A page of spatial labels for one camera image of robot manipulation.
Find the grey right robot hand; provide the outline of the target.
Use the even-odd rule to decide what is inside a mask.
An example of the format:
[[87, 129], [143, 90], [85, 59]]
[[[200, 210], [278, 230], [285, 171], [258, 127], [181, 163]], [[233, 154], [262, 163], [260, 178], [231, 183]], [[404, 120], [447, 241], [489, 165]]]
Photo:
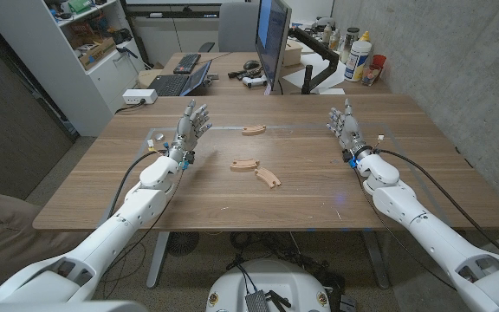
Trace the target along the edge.
[[345, 159], [361, 160], [372, 154], [373, 148], [363, 138], [349, 99], [345, 99], [343, 110], [332, 107], [328, 116], [327, 128], [339, 141]]

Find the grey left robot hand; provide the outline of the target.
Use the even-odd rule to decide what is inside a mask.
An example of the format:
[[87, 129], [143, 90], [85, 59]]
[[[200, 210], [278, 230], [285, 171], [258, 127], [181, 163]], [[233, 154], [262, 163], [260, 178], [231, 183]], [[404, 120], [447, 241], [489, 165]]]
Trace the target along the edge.
[[208, 122], [210, 117], [207, 105], [203, 104], [198, 109], [195, 106], [196, 101], [191, 100], [178, 121], [172, 147], [169, 149], [168, 157], [178, 163], [195, 149], [198, 140], [212, 127]]

